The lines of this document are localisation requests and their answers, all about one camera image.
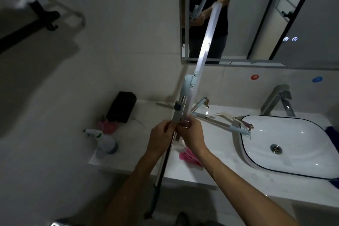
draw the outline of sink basin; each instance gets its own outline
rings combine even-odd
[[[339,178],[339,153],[317,124],[299,118],[248,115],[251,138],[240,133],[245,160],[254,168],[321,179]]]

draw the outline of chrome faucet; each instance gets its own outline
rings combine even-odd
[[[278,85],[273,89],[264,105],[261,107],[260,114],[269,115],[278,104],[279,100],[281,100],[287,116],[295,117],[294,111],[290,104],[290,100],[292,100],[290,86],[287,84]]]

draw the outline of faucet handle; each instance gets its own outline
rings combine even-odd
[[[292,100],[291,92],[288,90],[283,90],[279,93],[281,99]]]

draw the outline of mirror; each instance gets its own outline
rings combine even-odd
[[[223,8],[207,65],[339,68],[337,0],[181,0],[183,63],[198,60],[216,1]]]

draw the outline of countertop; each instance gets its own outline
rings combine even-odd
[[[210,105],[210,109],[199,108],[197,112],[209,115],[226,111],[234,116],[259,114],[258,110],[237,107]],[[315,122],[322,128],[330,125],[326,117],[320,114],[295,113],[297,118]],[[102,157],[95,150],[89,163],[99,169],[116,173],[130,173],[134,170],[140,157],[145,153],[151,129],[164,119],[171,119],[173,110],[157,105],[153,101],[137,100],[126,124],[119,125],[113,134],[119,144],[114,155]],[[273,116],[286,116],[284,111],[273,111]],[[263,171],[249,166],[242,157],[238,133],[221,129],[208,122],[201,121],[206,146],[224,164],[252,184],[267,196],[287,198],[331,207],[339,207],[339,189],[330,182],[284,173]],[[201,167],[187,164],[179,159],[183,150],[176,144],[171,151],[165,171],[165,178],[184,182],[216,186],[214,180]],[[157,175],[159,163],[151,175]]]

